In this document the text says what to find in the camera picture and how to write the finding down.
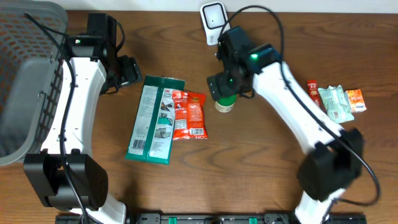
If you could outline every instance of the orange juice box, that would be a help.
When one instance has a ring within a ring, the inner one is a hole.
[[[361,90],[347,90],[345,91],[345,97],[351,107],[352,113],[366,111]]]

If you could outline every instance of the red snack package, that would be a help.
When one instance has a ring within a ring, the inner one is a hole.
[[[175,123],[173,140],[207,139],[203,105],[206,96],[188,91],[173,91]]]
[[[319,106],[320,98],[319,98],[317,81],[307,80],[307,85],[308,85],[308,94],[310,95],[310,98],[317,106]]]

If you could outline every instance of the red chip bag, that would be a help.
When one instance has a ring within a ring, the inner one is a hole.
[[[188,91],[173,91],[175,123],[173,140],[207,139],[203,105],[206,96]]]

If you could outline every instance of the green snack package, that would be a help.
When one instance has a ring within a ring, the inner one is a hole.
[[[183,80],[146,75],[125,159],[169,164],[175,119],[172,93],[184,86]]]
[[[326,113],[336,123],[343,123],[354,120],[351,114],[351,107],[348,104],[343,87],[329,86],[329,88],[318,88]]]

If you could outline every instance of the wooden surface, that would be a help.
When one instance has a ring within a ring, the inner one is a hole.
[[[215,110],[206,77],[220,72],[215,47],[205,44],[198,12],[108,12],[124,27],[120,55],[134,56],[144,74],[186,80],[186,89],[205,93],[207,140],[173,143],[170,165],[124,159],[136,118],[142,83],[98,100],[93,154],[106,169],[109,191],[132,210],[164,213],[262,213],[293,210],[302,189],[296,179],[304,158],[278,114],[263,99],[238,99],[230,113]],[[88,13],[70,11],[68,32],[85,30]],[[355,114],[366,140],[364,158],[382,185],[373,207],[347,204],[335,212],[363,212],[368,223],[398,222],[398,15],[281,14],[285,59],[306,89],[360,88],[368,110]],[[243,14],[241,25],[258,44],[279,47],[275,22],[264,13]],[[364,175],[344,194],[369,200],[374,186]],[[0,223],[53,223],[58,211],[44,208],[21,164],[0,168]]]

